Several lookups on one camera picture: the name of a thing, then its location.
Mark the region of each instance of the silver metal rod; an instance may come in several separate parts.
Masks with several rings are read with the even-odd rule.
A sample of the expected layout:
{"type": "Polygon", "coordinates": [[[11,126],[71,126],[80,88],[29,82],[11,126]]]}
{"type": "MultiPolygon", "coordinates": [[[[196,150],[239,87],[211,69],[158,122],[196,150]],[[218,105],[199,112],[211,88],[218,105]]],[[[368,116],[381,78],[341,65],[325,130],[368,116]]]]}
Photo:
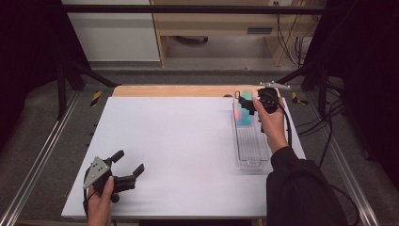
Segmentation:
{"type": "MultiPolygon", "coordinates": [[[[317,106],[316,106],[316,99],[314,94],[306,93],[307,99],[309,100],[311,107],[313,108],[314,112],[317,116],[319,116],[317,106]]],[[[323,129],[323,134],[327,140],[329,135],[330,128],[329,126],[325,126],[323,129]]],[[[338,170],[340,171],[341,176],[343,177],[343,182],[348,189],[349,195],[352,197],[352,200],[355,202],[356,206],[360,211],[360,217],[363,221],[365,226],[377,226],[379,222],[375,217],[375,213],[370,206],[369,202],[367,201],[366,196],[363,193],[363,190],[360,187],[358,179],[356,179],[355,173],[350,168],[348,162],[346,161],[343,152],[338,145],[337,140],[332,135],[330,141],[330,150],[332,153],[332,157],[334,159],[335,164],[337,165],[338,170]]]]}
{"type": "Polygon", "coordinates": [[[26,204],[26,201],[33,190],[33,187],[38,181],[40,174],[73,111],[79,94],[80,91],[72,92],[70,100],[68,101],[68,108],[64,116],[59,121],[56,121],[52,132],[45,141],[43,147],[41,148],[40,153],[35,160],[35,163],[25,177],[23,184],[18,190],[18,193],[15,195],[11,204],[8,206],[7,211],[1,217],[1,226],[12,226],[17,221],[18,216],[21,214],[21,211],[23,210],[24,205],[26,204]]]}

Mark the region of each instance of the gray floor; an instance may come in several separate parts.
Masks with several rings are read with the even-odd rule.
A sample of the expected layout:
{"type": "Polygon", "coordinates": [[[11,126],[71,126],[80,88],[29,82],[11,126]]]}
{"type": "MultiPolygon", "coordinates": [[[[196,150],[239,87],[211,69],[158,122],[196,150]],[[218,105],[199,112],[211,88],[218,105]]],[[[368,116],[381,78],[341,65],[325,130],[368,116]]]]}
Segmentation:
{"type": "MultiPolygon", "coordinates": [[[[205,44],[194,40],[176,39],[171,42],[170,46],[173,48],[170,48],[168,52],[165,68],[153,66],[134,67],[129,70],[126,68],[98,68],[98,72],[104,77],[122,84],[218,85],[258,84],[260,81],[277,80],[295,68],[295,65],[291,64],[288,59],[283,68],[272,67],[270,54],[263,44],[262,39],[210,38],[209,42],[205,44]],[[262,51],[259,51],[260,46],[264,47],[262,51]]],[[[80,93],[76,107],[32,190],[19,220],[75,222],[63,218],[60,214],[67,199],[66,195],[72,187],[88,149],[92,138],[91,134],[95,132],[95,124],[101,117],[106,97],[110,96],[113,90],[99,85],[89,78],[85,79],[88,82],[87,87],[80,93]],[[97,90],[101,90],[103,95],[98,104],[89,106],[94,92],[97,90]]],[[[314,93],[301,92],[298,87],[300,81],[301,78],[298,78],[291,85],[297,91],[298,98],[305,100],[314,93]]],[[[287,100],[295,125],[316,118],[316,114],[309,105],[290,102],[291,91],[282,94],[287,100]]],[[[29,94],[24,112],[13,131],[13,136],[0,153],[0,170],[2,172],[0,174],[2,181],[0,211],[2,213],[17,193],[56,123],[56,95],[55,82],[35,89],[29,94]]],[[[331,94],[327,98],[331,103],[336,99],[337,97],[331,94]]],[[[297,128],[298,132],[304,129],[303,127],[297,128]]],[[[378,163],[364,159],[363,148],[345,115],[337,115],[333,118],[333,131],[334,137],[355,172],[380,225],[399,225],[399,193],[378,163]]],[[[318,162],[326,143],[321,131],[301,137],[300,141],[307,158],[318,162]]],[[[327,153],[322,171],[331,184],[345,190],[343,179],[330,152],[327,153]]],[[[342,195],[337,195],[349,222],[353,222],[355,212],[351,203],[342,195]]]]}

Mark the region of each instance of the black sleeve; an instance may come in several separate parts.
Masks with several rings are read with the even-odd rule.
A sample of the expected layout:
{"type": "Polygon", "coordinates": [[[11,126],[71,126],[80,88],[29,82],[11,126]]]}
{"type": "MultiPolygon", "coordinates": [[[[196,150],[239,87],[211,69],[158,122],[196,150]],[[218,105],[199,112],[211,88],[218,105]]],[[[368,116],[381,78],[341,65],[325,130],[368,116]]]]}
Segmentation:
{"type": "Polygon", "coordinates": [[[290,147],[271,157],[267,177],[267,225],[348,225],[343,209],[313,161],[298,159],[290,147]]]}

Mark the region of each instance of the wall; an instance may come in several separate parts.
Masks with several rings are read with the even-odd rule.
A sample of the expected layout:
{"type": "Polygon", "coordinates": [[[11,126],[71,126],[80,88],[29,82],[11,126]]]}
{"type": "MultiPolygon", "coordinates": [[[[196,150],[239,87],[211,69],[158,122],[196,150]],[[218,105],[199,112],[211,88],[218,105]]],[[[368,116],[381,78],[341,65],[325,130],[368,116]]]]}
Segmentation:
{"type": "MultiPolygon", "coordinates": [[[[63,0],[63,4],[149,5],[148,0],[63,0]]],[[[160,61],[150,14],[69,13],[88,61],[160,61]]]]}

